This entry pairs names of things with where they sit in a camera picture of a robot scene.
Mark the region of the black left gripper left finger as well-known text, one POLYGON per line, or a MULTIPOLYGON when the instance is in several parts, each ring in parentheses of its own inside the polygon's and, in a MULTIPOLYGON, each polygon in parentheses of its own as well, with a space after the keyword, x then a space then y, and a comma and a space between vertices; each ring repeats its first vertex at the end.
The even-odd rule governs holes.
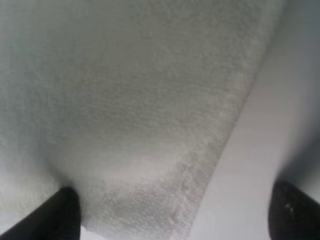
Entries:
POLYGON ((79 240, 80 197, 63 187, 32 213, 0 235, 2 240, 79 240))

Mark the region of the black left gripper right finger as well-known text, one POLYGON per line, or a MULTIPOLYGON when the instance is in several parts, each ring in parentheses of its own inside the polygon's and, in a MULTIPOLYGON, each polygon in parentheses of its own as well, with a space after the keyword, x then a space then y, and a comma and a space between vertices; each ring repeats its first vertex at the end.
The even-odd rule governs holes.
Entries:
POLYGON ((318 240, 320 204, 287 181, 274 184, 268 209, 272 240, 318 240))

